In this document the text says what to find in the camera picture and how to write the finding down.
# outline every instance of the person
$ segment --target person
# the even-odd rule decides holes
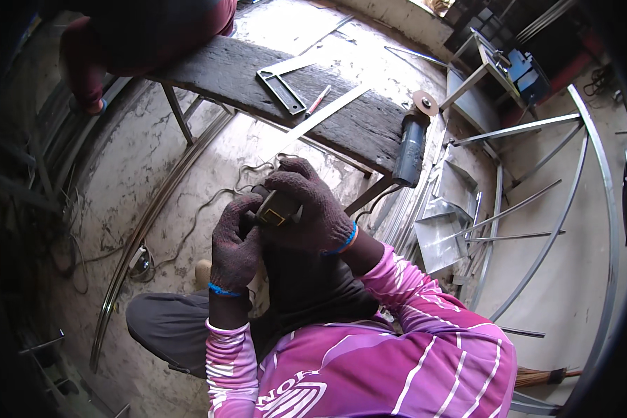
[[[262,197],[235,199],[212,234],[208,291],[140,295],[126,311],[143,346],[207,378],[210,417],[506,416],[518,365],[499,327],[360,229],[306,160],[282,160],[265,187],[301,202],[299,223],[256,225]],[[260,257],[270,306],[249,320]]]
[[[237,0],[42,0],[44,20],[81,12],[60,42],[60,71],[86,113],[106,109],[105,72],[141,76],[233,31]]]

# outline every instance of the dark knitted glove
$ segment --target dark knitted glove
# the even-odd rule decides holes
[[[330,188],[304,158],[285,158],[265,187],[282,191],[302,204],[299,223],[263,227],[263,235],[283,247],[306,251],[335,251],[354,230],[354,224]]]
[[[211,235],[211,290],[236,296],[251,282],[261,256],[260,231],[251,217],[263,202],[249,193],[228,203]]]

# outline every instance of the cutting disc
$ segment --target cutting disc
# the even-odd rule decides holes
[[[423,98],[429,100],[430,107],[425,106]],[[416,107],[427,116],[434,116],[439,112],[439,105],[436,104],[435,98],[422,90],[413,92],[413,102],[416,104]]]

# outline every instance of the pink striped shirt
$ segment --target pink striped shirt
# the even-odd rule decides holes
[[[398,318],[309,325],[257,364],[246,324],[209,325],[209,417],[505,417],[516,349],[487,319],[385,246],[358,278]]]

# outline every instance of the blue machine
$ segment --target blue machine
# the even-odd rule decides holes
[[[509,77],[528,106],[533,106],[550,93],[550,81],[529,52],[514,49],[509,53]]]

